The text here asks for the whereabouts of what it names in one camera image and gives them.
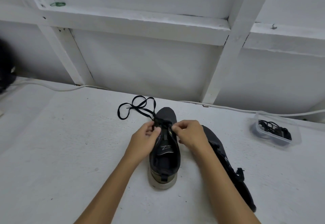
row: forearm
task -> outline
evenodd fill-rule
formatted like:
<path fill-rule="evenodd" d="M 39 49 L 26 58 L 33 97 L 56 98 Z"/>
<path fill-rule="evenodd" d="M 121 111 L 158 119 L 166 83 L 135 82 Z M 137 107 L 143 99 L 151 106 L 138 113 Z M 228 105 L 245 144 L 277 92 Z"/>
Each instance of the forearm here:
<path fill-rule="evenodd" d="M 109 224 L 136 165 L 123 157 L 75 224 Z"/>
<path fill-rule="evenodd" d="M 219 224 L 260 224 L 208 144 L 195 151 L 196 160 Z"/>

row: hand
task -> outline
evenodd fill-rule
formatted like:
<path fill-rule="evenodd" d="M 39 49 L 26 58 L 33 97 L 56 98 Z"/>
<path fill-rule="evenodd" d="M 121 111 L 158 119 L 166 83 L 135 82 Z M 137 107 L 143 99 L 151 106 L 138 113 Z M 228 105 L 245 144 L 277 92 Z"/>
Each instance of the hand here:
<path fill-rule="evenodd" d="M 197 120 L 182 120 L 172 126 L 172 130 L 180 139 L 180 143 L 185 144 L 192 152 L 197 149 L 210 147 L 203 127 Z"/>
<path fill-rule="evenodd" d="M 153 121 L 144 123 L 131 137 L 124 157 L 139 164 L 153 149 L 156 139 L 161 132 L 160 127 L 152 131 Z"/>

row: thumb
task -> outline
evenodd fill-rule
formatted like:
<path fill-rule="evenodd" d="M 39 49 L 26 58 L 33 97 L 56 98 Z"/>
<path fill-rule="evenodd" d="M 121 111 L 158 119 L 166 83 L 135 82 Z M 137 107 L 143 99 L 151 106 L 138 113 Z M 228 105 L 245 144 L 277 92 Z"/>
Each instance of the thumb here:
<path fill-rule="evenodd" d="M 152 131 L 152 133 L 150 135 L 150 140 L 156 141 L 156 139 L 159 136 L 160 132 L 161 132 L 161 128 L 160 127 L 155 127 L 155 129 Z"/>
<path fill-rule="evenodd" d="M 173 132 L 175 132 L 176 135 L 178 136 L 178 135 L 181 133 L 182 128 L 180 128 L 180 127 L 177 126 L 177 125 L 173 125 L 173 126 L 172 126 L 172 130 L 173 130 Z"/>

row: white table surface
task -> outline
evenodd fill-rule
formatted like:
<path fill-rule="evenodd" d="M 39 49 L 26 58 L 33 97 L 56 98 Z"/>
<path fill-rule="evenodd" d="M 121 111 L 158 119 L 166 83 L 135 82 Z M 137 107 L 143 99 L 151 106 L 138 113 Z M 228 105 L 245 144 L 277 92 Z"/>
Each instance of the white table surface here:
<path fill-rule="evenodd" d="M 0 222 L 72 224 L 148 118 L 134 110 L 126 120 L 117 117 L 118 106 L 134 97 L 130 94 L 92 88 L 54 92 L 35 85 L 10 90 L 0 100 Z M 297 120 L 302 144 L 280 150 L 250 133 L 253 114 L 156 102 L 156 110 L 171 107 L 178 120 L 197 119 L 214 131 L 233 168 L 245 170 L 263 224 L 325 223 L 324 124 Z M 198 167 L 187 148 L 180 150 L 176 184 L 153 189 L 144 160 L 113 223 L 215 223 Z"/>

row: white cable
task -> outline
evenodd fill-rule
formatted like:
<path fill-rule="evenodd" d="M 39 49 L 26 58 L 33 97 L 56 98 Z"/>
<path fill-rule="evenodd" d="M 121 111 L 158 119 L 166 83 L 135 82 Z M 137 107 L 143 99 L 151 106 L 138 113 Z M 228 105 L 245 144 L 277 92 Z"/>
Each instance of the white cable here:
<path fill-rule="evenodd" d="M 81 85 L 81 86 L 77 86 L 76 88 L 73 88 L 73 89 L 59 90 L 59 89 L 53 88 L 53 87 L 51 87 L 51 86 L 49 86 L 47 84 L 34 83 L 34 82 L 25 82 L 25 81 L 11 84 L 11 86 L 17 86 L 17 85 L 22 85 L 22 84 L 35 84 L 35 85 L 40 85 L 40 86 L 44 86 L 44 87 L 46 87 L 46 88 L 48 88 L 50 90 L 59 91 L 59 92 L 78 90 L 78 89 L 81 89 L 83 87 L 91 87 L 91 88 L 97 88 L 97 89 L 102 89 L 102 90 L 110 90 L 110 89 L 107 89 L 107 88 L 93 86 L 93 85 Z M 257 111 L 254 111 L 254 110 L 243 110 L 243 109 L 237 109 L 237 108 L 233 108 L 233 107 L 217 106 L 217 105 L 206 104 L 206 103 L 201 103 L 201 102 L 191 102 L 191 101 L 179 101 L 179 102 L 186 102 L 186 103 L 199 104 L 199 105 L 208 106 L 208 107 L 216 107 L 216 108 L 229 109 L 229 110 L 243 112 L 243 113 L 257 113 Z M 325 109 L 316 110 L 316 111 L 307 112 L 307 113 L 273 114 L 273 115 L 277 115 L 277 116 L 281 116 L 281 117 L 292 117 L 292 116 L 303 116 L 303 115 L 311 115 L 311 114 L 324 113 L 324 112 L 325 112 Z"/>
<path fill-rule="evenodd" d="M 24 81 L 23 82 L 19 82 L 19 83 L 11 84 L 11 86 L 17 86 L 17 85 L 22 85 L 22 84 L 35 84 L 35 85 L 40 85 L 40 86 L 44 86 L 44 87 L 46 87 L 46 88 L 48 88 L 50 90 L 54 90 L 54 91 L 58 91 L 58 92 L 78 90 L 78 89 L 81 89 L 83 87 L 91 87 L 91 88 L 97 88 L 97 89 L 102 89 L 102 90 L 110 90 L 110 89 L 107 89 L 107 88 L 93 86 L 93 85 L 80 85 L 80 86 L 77 86 L 76 88 L 73 88 L 73 89 L 59 90 L 59 89 L 53 88 L 52 86 L 49 86 L 49 85 L 44 84 L 44 83 L 34 83 L 34 82 L 24 82 Z"/>
<path fill-rule="evenodd" d="M 201 103 L 201 102 L 191 102 L 191 101 L 179 101 L 179 102 L 187 102 L 187 103 L 194 103 L 194 104 L 199 104 L 199 105 L 204 105 L 204 106 L 209 106 L 209 107 L 217 107 L 217 108 L 229 109 L 229 110 L 239 111 L 239 112 L 243 112 L 243 113 L 257 113 L 258 112 L 258 111 L 253 111 L 253 110 L 243 110 L 243 109 L 237 109 L 237 108 L 233 108 L 233 107 L 225 107 L 225 106 L 217 106 L 217 105 L 212 105 L 212 104 L 205 104 L 205 103 Z M 310 115 L 310 114 L 324 113 L 324 112 L 325 112 L 325 109 L 316 110 L 316 111 L 307 112 L 307 113 L 295 113 L 295 114 L 274 114 L 274 113 L 272 113 L 272 114 L 277 115 L 277 116 L 281 116 L 281 117 L 292 117 L 292 116 L 303 116 L 303 115 Z"/>

